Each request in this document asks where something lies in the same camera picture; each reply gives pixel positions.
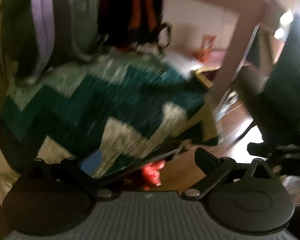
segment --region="blanket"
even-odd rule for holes
[[[116,49],[89,64],[58,66],[32,86],[12,81],[0,127],[3,195],[37,157],[59,163],[100,149],[93,173],[100,178],[146,157],[166,138],[217,142],[202,128],[204,116],[213,123],[206,92],[162,57]]]

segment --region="gray backpack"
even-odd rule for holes
[[[89,62],[100,40],[99,0],[2,0],[3,52],[17,78],[36,80],[67,60]]]

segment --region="black bag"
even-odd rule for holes
[[[159,43],[163,29],[171,27],[162,21],[162,0],[100,0],[99,31],[108,34],[107,43],[114,46],[129,46],[134,43]]]

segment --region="black device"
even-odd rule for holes
[[[116,192],[74,158],[38,160],[3,202],[16,230],[6,239],[296,239],[286,230],[293,201],[265,161],[236,163],[198,148],[195,162],[206,177],[179,196]]]

